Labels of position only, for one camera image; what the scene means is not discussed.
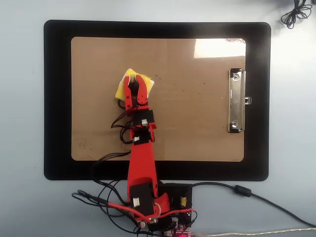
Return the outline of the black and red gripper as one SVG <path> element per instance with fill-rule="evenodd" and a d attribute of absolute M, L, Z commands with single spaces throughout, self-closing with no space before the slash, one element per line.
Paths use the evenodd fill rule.
<path fill-rule="evenodd" d="M 131 127 L 137 128 L 155 128 L 155 119 L 153 110 L 150 110 L 148 105 L 147 86 L 144 79 L 140 75 L 136 75 L 135 79 L 138 83 L 138 91 L 135 100 L 136 106 L 133 106 L 131 90 L 129 83 L 131 76 L 124 78 L 124 96 L 126 115 L 131 117 Z"/>

